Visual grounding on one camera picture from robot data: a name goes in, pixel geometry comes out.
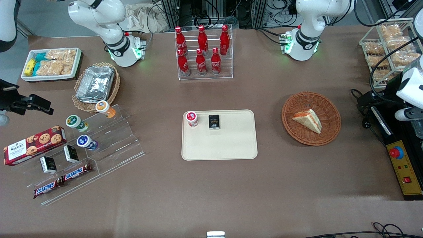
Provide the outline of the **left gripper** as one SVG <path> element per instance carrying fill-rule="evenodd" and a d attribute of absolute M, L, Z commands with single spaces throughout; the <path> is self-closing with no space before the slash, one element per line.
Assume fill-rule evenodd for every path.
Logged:
<path fill-rule="evenodd" d="M 396 93 L 402 82 L 402 77 L 392 78 L 383 90 L 373 87 L 373 92 L 368 91 L 357 98 L 358 111 L 364 111 L 372 106 L 392 107 L 396 110 L 402 109 L 402 99 Z"/>

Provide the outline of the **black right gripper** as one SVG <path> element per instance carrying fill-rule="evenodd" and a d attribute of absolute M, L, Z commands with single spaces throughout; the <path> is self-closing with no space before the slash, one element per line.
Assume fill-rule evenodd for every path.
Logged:
<path fill-rule="evenodd" d="M 54 109 L 51 102 L 38 96 L 30 95 L 28 98 L 19 94 L 19 86 L 0 80 L 0 110 L 25 115 L 26 110 L 38 110 L 48 115 L 53 115 Z"/>

